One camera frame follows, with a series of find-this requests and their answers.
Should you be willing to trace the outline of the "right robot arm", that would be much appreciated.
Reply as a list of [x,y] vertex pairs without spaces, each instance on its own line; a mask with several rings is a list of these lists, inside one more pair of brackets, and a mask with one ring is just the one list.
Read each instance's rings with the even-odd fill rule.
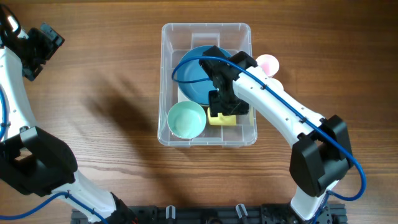
[[337,115],[325,118],[284,91],[274,78],[278,60],[246,52],[225,56],[217,47],[199,61],[215,90],[209,93],[215,115],[237,115],[254,108],[285,138],[292,149],[289,172],[297,185],[287,205],[268,205],[268,223],[341,223],[328,199],[333,188],[355,165],[348,128]]

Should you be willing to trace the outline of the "yellow cup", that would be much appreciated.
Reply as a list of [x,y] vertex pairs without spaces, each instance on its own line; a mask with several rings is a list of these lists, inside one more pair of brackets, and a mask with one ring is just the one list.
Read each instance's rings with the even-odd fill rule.
[[211,116],[210,108],[207,108],[207,118],[209,125],[213,126],[238,126],[238,125],[254,125],[254,109],[250,108],[248,114],[244,115],[223,115],[218,113],[217,116]]

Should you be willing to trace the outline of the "cream cup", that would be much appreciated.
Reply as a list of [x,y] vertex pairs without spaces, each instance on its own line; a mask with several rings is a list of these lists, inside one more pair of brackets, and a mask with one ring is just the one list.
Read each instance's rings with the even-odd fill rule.
[[274,84],[277,88],[280,88],[282,91],[284,90],[284,87],[283,87],[283,85],[281,84],[280,81],[278,81],[278,80],[275,79],[275,78],[271,78],[271,81],[273,82],[273,84]]

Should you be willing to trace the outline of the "pink cup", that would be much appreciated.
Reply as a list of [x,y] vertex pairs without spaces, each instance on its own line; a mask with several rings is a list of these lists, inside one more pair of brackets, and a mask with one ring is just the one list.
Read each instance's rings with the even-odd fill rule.
[[260,55],[256,59],[256,62],[269,78],[272,78],[280,68],[279,61],[273,55]]

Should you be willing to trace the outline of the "dark blue bowl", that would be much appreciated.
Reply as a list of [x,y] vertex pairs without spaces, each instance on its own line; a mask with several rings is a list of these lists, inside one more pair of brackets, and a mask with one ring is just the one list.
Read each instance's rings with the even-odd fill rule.
[[[181,59],[181,62],[192,58],[202,56],[203,52],[210,49],[211,45],[202,45],[187,52]],[[205,71],[201,68],[198,60],[192,60],[182,65],[175,74],[175,78],[179,81],[194,81],[209,78]],[[211,80],[205,80],[196,83],[179,83],[178,87],[182,93],[191,101],[200,105],[208,106],[208,92],[216,90]]]

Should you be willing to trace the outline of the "mint green small bowl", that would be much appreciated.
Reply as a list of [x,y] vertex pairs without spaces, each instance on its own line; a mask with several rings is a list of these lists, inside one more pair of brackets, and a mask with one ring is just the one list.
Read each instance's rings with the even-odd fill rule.
[[206,113],[198,103],[182,101],[169,110],[167,124],[174,136],[181,139],[193,139],[204,131]]

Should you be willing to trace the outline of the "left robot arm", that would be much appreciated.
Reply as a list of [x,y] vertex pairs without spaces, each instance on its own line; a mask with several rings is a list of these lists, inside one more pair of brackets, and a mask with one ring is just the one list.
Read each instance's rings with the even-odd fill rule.
[[18,220],[60,199],[90,223],[137,223],[137,215],[115,194],[97,187],[79,170],[70,147],[37,124],[23,79],[34,81],[64,43],[48,24],[25,32],[1,4],[1,180],[22,195],[46,201]]

